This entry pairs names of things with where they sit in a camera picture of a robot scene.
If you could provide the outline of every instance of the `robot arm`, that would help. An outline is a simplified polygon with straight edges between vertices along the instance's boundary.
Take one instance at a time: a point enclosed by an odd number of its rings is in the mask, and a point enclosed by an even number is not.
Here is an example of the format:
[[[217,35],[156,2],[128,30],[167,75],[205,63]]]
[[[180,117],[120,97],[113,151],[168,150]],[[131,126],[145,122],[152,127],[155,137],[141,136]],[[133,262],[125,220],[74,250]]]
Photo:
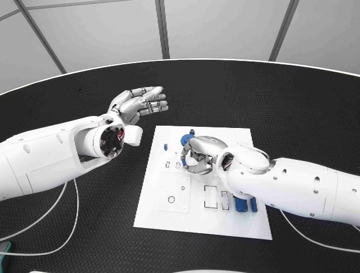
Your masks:
[[[214,168],[234,197],[254,196],[295,215],[360,227],[360,176],[305,161],[267,160],[257,150],[240,146],[218,151]]]
[[[0,143],[0,201],[51,189],[139,145],[139,116],[167,110],[161,87],[123,91],[108,113],[24,132]],[[80,156],[90,157],[83,161]]]

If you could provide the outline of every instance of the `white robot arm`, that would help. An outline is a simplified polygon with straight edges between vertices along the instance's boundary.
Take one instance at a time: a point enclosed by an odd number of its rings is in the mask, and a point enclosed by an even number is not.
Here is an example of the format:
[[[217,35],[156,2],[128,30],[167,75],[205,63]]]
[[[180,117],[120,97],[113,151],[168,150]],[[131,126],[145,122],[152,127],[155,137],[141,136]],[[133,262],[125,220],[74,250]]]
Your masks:
[[[182,157],[191,150],[198,164],[184,168],[203,174],[200,166],[207,158],[205,169],[214,164],[234,197],[247,200],[254,196],[266,205],[295,215],[360,227],[360,176],[305,161],[269,160],[257,149],[227,147],[211,137],[194,137],[187,145]]]
[[[139,145],[141,115],[165,111],[161,87],[123,91],[108,112],[24,132],[0,143],[0,201],[51,189]]]

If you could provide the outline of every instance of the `black tabletop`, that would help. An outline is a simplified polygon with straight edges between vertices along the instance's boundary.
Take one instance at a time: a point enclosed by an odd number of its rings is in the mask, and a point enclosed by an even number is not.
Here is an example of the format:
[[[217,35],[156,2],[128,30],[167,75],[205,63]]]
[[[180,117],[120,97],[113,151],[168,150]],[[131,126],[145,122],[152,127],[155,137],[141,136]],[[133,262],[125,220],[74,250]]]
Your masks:
[[[326,249],[292,230],[267,207],[272,241],[132,227],[156,125],[241,127],[270,158],[286,157],[360,175],[360,77],[313,68],[228,60],[115,65],[31,84],[0,96],[0,142],[14,134],[105,113],[112,98],[162,86],[168,111],[138,122],[139,147],[76,179],[80,208],[73,237],[41,257],[10,257],[8,272],[360,272],[360,254]],[[0,237],[50,208],[61,187],[0,202]],[[13,251],[46,252],[72,230],[74,188],[53,211],[15,236]],[[315,241],[360,249],[347,224],[288,214]]]

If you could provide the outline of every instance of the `white paper sheet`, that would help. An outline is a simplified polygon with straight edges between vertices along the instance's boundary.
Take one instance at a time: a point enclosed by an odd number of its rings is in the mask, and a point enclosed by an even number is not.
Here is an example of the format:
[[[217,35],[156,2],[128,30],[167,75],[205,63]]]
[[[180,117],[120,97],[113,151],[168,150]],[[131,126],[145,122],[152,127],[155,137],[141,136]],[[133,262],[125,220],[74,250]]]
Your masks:
[[[249,129],[156,126],[133,227],[270,240],[266,206],[256,200],[257,212],[236,212],[233,196],[226,192],[214,171],[200,176],[182,169],[180,138],[190,129],[194,129],[195,136],[216,137],[228,146],[252,146]],[[195,164],[191,160],[185,159],[187,164]],[[205,198],[217,208],[204,207]]]

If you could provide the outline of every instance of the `gray wall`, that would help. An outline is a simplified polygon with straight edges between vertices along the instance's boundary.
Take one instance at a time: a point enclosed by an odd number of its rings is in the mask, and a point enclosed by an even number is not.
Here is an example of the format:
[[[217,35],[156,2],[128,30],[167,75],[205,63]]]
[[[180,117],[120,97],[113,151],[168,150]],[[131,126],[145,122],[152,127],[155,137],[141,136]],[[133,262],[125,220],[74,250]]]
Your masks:
[[[80,69],[192,57],[360,74],[360,1],[0,0],[0,93]]]

